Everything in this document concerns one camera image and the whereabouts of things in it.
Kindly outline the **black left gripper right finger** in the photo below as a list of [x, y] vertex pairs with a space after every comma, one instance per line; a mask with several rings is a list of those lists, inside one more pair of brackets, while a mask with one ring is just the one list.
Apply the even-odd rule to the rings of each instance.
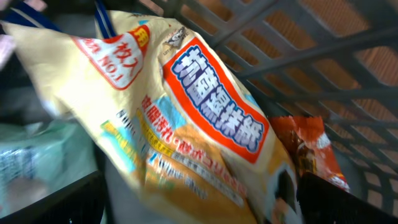
[[306, 224], [397, 224], [397, 218], [321, 177], [306, 172], [298, 182]]

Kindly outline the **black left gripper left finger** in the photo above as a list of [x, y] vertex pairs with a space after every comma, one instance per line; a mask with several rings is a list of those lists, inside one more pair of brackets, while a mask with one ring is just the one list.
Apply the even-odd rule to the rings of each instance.
[[100, 223], [104, 212], [104, 177], [95, 171], [49, 196], [1, 218], [1, 224]]

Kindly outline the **red Top chocolate bar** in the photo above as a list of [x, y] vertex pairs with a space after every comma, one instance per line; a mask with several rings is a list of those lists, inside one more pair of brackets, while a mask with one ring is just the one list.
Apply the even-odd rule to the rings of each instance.
[[349, 192], [321, 117], [279, 116], [269, 121], [299, 176], [311, 172]]

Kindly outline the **mint green snack pouch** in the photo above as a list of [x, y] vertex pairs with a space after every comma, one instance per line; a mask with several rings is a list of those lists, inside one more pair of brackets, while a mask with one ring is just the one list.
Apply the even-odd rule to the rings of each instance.
[[77, 123], [1, 125], [1, 216], [97, 169], [93, 141]]

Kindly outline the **yellow wet wipes pack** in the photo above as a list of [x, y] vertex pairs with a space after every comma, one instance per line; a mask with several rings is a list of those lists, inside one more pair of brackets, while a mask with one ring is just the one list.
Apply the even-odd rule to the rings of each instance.
[[175, 19], [100, 11], [68, 35], [36, 11], [2, 27], [57, 116], [68, 113], [139, 200], [177, 223], [302, 223], [295, 168], [250, 92]]

